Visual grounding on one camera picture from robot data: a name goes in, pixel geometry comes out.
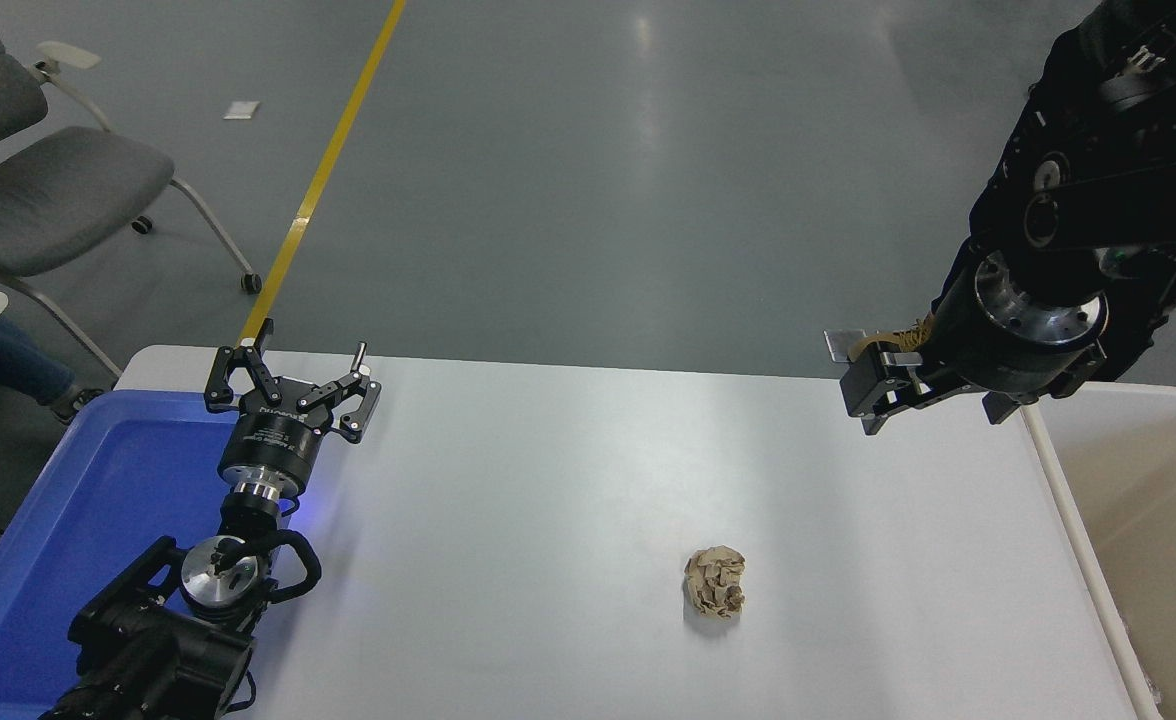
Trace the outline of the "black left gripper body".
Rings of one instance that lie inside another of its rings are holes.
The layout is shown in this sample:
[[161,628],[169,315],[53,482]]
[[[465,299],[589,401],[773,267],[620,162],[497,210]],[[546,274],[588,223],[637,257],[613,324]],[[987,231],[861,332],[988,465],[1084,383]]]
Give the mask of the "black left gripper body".
[[318,384],[281,376],[281,402],[272,405],[259,389],[239,398],[239,419],[218,461],[223,484],[273,484],[283,495],[301,495],[312,479],[320,442],[330,429],[330,407],[299,409]]

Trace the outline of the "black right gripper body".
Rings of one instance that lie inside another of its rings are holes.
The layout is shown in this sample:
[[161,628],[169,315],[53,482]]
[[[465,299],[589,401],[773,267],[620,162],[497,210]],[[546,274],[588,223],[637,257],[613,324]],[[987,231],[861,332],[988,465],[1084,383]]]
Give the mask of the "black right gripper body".
[[984,389],[1022,395],[1030,392],[1031,374],[1024,366],[1028,345],[1008,324],[989,315],[978,292],[978,279],[1007,278],[1001,252],[969,255],[946,284],[934,309],[931,348],[940,364],[968,384]]

